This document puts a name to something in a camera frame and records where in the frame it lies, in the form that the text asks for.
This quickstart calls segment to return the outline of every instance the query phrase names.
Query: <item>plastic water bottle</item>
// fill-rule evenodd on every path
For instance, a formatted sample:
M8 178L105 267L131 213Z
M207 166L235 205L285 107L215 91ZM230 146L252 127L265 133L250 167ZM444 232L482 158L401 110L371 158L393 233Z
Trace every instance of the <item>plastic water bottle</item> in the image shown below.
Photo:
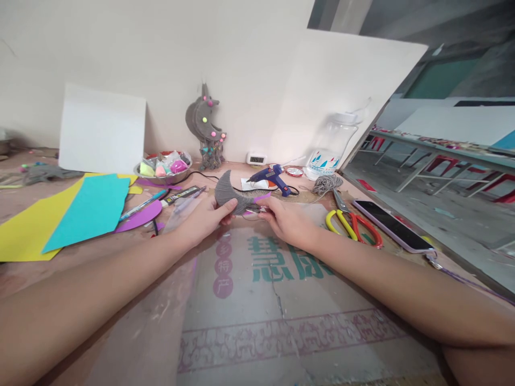
M304 169L311 181L336 170L350 138L358 130L358 116L353 113L333 114L315 140L315 150Z

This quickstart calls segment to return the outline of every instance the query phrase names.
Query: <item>teal foam sheet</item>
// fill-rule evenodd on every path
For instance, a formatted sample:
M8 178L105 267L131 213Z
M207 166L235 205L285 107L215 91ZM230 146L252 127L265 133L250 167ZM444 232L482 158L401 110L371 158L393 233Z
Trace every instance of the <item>teal foam sheet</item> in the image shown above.
M86 177L42 253L112 232L125 205L130 179L116 174Z

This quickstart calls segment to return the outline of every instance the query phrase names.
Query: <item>pen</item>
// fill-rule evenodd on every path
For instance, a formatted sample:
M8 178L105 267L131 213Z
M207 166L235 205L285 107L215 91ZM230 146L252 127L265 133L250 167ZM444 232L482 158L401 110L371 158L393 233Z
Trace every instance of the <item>pen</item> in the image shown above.
M133 207L132 209L129 209L127 212L125 212L122 217L120 217L120 220L118 222L122 222L124 221L125 219L128 219L130 216L132 216L134 213L136 213L137 211L143 209L145 206L147 206L148 204L150 204L152 201L155 201L157 200L158 198L162 197L164 194L166 194L167 190L162 190L160 191L159 193L153 195L152 197L150 197L147 201L145 201L143 204L141 205L138 205L136 207Z

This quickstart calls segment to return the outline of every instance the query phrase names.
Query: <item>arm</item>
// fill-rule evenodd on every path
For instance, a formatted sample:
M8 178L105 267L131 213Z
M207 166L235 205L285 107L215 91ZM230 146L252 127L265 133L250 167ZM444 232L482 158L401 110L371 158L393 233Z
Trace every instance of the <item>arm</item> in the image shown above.
M32 384L146 289L219 222L237 201L199 203L176 230L57 273L0 300L0 384Z
M260 217L270 223L278 237L318 257L440 342L459 382L513 382L512 309L441 272L316 227L298 205L274 198L258 204L271 209Z

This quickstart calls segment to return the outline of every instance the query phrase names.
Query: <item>forearm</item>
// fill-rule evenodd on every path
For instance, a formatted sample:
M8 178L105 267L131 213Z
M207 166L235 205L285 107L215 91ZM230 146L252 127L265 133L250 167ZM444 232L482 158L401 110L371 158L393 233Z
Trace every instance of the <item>forearm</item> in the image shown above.
M0 301L0 384L32 384L152 284L193 246L179 231Z
M442 344L515 344L514 313L433 269L320 229L308 252Z

